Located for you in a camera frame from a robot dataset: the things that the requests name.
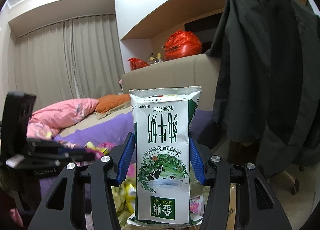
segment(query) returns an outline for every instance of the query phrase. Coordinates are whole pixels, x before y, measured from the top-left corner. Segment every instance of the blue rubber pad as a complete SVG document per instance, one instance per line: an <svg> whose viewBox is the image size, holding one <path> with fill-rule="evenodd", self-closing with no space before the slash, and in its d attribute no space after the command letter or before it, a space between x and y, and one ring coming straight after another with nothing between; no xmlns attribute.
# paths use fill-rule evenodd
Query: blue rubber pad
<svg viewBox="0 0 320 230"><path fill-rule="evenodd" d="M200 182L200 184L204 185L204 182L205 182L204 164L202 163L201 157L191 137L189 137L189 146L190 146L190 161L193 167L193 172L196 176L196 179Z"/></svg>
<svg viewBox="0 0 320 230"><path fill-rule="evenodd" d="M134 134L132 133L118 164L118 174L116 177L116 181L119 185L121 185L121 182L123 182L125 180L125 177L127 176L127 172L129 169L129 165L131 162L131 158L132 158L132 154L135 149L135 146L136 146L136 140L135 140Z"/></svg>

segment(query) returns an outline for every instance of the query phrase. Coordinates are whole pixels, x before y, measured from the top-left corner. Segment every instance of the small red plastic bag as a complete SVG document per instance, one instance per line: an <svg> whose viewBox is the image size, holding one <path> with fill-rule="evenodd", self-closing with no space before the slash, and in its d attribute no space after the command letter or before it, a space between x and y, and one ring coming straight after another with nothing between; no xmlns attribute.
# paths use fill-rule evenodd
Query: small red plastic bag
<svg viewBox="0 0 320 230"><path fill-rule="evenodd" d="M197 55L201 50L202 43L193 32L179 29L164 44L164 61Z"/></svg>
<svg viewBox="0 0 320 230"><path fill-rule="evenodd" d="M139 58L130 58L128 61L130 62L131 71L148 66L148 63Z"/></svg>

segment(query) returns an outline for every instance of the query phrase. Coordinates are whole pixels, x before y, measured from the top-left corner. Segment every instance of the orange cushion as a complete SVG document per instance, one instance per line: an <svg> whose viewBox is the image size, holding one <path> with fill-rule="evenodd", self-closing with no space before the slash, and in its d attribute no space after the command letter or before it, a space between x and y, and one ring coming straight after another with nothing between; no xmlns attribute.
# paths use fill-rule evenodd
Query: orange cushion
<svg viewBox="0 0 320 230"><path fill-rule="evenodd" d="M96 107L97 112L107 112L125 102L130 101L128 94L109 94L98 99L99 103Z"/></svg>

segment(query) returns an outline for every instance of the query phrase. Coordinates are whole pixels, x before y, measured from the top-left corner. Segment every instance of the green logo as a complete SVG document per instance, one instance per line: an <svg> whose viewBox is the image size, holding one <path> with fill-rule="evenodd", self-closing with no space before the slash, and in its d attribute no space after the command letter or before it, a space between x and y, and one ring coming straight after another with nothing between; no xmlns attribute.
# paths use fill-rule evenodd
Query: green logo
<svg viewBox="0 0 320 230"><path fill-rule="evenodd" d="M151 216L157 218L174 219L175 202L170 198L150 197Z"/></svg>

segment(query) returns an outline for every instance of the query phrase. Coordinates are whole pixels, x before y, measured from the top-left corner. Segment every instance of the metal bolt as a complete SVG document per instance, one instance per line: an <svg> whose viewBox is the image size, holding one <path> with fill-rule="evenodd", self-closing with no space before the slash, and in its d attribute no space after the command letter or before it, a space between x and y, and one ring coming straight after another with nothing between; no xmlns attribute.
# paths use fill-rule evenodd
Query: metal bolt
<svg viewBox="0 0 320 230"><path fill-rule="evenodd" d="M211 160L214 161L214 162L219 162L221 159L220 159L219 156L214 155L214 156L211 157Z"/></svg>
<svg viewBox="0 0 320 230"><path fill-rule="evenodd" d="M248 164L247 164L247 168L248 168L248 169L255 169L255 167L256 167L256 166L255 166L253 163L248 163Z"/></svg>
<svg viewBox="0 0 320 230"><path fill-rule="evenodd" d="M108 162L110 159L111 159L111 158L110 158L109 156L103 156L103 157L101 158L101 161L102 161L102 162Z"/></svg>
<svg viewBox="0 0 320 230"><path fill-rule="evenodd" d="M75 167L75 164L74 163L69 163L67 165L67 169L73 169Z"/></svg>

